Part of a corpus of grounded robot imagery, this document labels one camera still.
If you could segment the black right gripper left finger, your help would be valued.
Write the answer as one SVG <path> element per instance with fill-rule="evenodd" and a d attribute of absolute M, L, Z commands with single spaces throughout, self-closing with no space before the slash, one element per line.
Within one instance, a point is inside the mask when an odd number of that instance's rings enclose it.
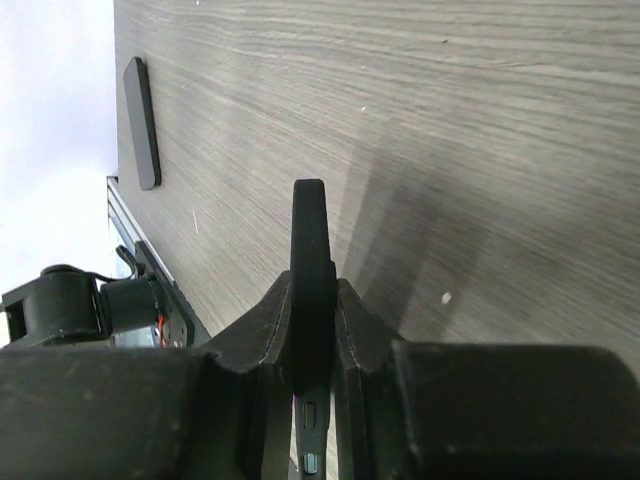
<path fill-rule="evenodd" d="M 286 478 L 289 280 L 200 346 L 5 347 L 2 477 Z"/>

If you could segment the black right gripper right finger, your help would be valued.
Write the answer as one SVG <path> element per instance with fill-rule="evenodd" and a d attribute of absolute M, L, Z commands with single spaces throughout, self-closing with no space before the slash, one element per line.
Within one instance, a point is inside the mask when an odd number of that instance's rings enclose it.
<path fill-rule="evenodd" d="M 593 346 L 415 343 L 338 283 L 343 479 L 635 479 L 639 384 Z"/>

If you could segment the black phone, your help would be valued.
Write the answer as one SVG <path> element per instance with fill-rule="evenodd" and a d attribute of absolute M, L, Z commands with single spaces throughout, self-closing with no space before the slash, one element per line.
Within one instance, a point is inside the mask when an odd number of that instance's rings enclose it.
<path fill-rule="evenodd" d="M 140 57 L 129 61 L 123 85 L 139 186 L 150 191 L 161 185 L 162 176 L 148 69 Z"/>

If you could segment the dark smartphone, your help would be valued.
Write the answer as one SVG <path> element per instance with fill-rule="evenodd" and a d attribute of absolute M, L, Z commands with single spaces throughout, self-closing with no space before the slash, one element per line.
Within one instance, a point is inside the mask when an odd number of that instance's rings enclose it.
<path fill-rule="evenodd" d="M 302 479 L 325 480 L 330 391 L 317 388 L 294 398 L 298 465 Z"/>

